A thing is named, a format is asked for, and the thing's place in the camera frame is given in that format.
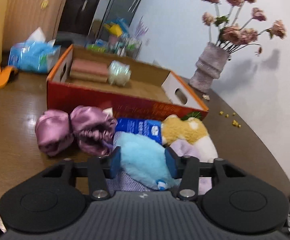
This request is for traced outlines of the dark brown entrance door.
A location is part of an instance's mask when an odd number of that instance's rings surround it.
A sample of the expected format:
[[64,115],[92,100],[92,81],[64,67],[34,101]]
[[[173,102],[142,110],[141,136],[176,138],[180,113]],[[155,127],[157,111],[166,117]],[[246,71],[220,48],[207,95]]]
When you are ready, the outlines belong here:
[[88,35],[99,0],[66,0],[59,31]]

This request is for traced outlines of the red cardboard box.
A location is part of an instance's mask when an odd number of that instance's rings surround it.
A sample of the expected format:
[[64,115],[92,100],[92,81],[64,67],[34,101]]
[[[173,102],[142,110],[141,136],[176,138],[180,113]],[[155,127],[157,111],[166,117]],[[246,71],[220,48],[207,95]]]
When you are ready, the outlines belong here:
[[[124,87],[108,83],[77,80],[70,77],[74,60],[127,64],[131,70]],[[112,108],[117,118],[164,120],[175,114],[180,118],[193,112],[203,119],[208,107],[191,87],[173,71],[155,65],[87,50],[70,45],[65,50],[46,80],[47,108],[70,113],[77,106]]]

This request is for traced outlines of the lavender fuzzy headband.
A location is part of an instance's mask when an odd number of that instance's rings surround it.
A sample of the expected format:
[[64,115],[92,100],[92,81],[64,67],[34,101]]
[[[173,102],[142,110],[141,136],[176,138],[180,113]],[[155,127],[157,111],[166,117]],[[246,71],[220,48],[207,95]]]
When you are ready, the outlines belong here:
[[[203,150],[197,149],[184,140],[177,140],[170,145],[170,148],[178,155],[178,157],[195,157],[200,161],[212,162],[218,155],[217,153],[204,154]],[[124,170],[122,169],[114,179],[108,179],[106,182],[111,194],[116,191],[160,191],[177,188],[180,185],[180,179],[172,179],[170,182],[167,179],[157,179],[156,176],[151,176],[153,168],[146,165],[141,171],[138,171],[130,164]]]

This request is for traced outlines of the yellow white plush alpaca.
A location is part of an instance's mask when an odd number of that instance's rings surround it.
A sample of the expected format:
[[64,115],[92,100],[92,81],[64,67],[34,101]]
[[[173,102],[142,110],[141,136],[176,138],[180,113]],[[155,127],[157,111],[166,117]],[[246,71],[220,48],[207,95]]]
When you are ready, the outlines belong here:
[[173,142],[180,139],[203,150],[204,154],[218,153],[205,125],[197,118],[181,120],[176,115],[170,115],[162,122],[161,132],[164,146],[170,147]]

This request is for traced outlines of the blue tissue pack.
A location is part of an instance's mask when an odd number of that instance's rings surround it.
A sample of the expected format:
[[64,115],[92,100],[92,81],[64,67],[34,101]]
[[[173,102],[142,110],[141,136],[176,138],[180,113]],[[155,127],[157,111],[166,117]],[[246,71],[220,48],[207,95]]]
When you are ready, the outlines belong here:
[[48,74],[57,63],[61,46],[55,40],[46,40],[38,27],[29,38],[10,49],[8,64],[24,72]]

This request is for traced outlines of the grey refrigerator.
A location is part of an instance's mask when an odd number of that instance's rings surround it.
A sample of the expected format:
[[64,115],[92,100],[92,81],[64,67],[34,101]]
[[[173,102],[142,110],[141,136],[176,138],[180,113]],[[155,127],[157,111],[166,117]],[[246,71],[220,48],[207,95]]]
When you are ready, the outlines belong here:
[[141,0],[99,0],[92,22],[95,38],[108,40],[109,34],[104,24],[122,21],[124,26],[130,26]]

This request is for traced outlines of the pink textured vase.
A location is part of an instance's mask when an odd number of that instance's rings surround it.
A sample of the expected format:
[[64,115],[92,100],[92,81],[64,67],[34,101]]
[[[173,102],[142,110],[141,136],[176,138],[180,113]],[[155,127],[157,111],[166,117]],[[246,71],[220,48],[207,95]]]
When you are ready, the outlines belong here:
[[219,79],[230,54],[228,51],[208,42],[196,62],[196,70],[189,80],[189,85],[196,90],[207,93],[214,79]]

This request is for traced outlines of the small blue tissue packet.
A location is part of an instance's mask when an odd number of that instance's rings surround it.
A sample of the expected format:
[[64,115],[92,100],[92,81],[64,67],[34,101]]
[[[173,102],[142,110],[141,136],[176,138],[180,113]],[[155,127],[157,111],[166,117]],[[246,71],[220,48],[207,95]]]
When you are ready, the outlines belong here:
[[162,145],[161,125],[157,120],[118,118],[115,132],[143,135]]

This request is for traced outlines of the pink ribbed suitcase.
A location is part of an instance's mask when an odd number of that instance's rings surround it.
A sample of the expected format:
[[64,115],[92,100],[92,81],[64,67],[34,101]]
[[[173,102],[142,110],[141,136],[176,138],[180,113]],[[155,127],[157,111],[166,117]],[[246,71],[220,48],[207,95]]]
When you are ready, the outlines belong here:
[[46,41],[56,38],[66,0],[7,0],[3,32],[4,51],[27,40],[38,28]]

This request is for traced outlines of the purple satin scrunchie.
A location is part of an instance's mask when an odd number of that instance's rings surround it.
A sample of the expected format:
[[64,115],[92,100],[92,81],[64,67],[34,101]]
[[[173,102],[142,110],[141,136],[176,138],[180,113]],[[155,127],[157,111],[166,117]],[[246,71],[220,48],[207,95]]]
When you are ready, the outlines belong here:
[[35,124],[38,148],[53,157],[67,149],[74,141],[69,115],[60,110],[45,111]]
[[73,134],[79,148],[98,157],[109,156],[117,120],[97,107],[78,106],[70,114]]

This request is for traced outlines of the pink sponge block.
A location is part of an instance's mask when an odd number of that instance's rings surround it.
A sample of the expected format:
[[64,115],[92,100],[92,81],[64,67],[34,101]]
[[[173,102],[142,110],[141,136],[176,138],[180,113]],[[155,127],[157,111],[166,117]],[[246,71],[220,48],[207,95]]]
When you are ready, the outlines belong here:
[[70,77],[72,79],[106,83],[109,70],[105,63],[74,59],[72,62]]

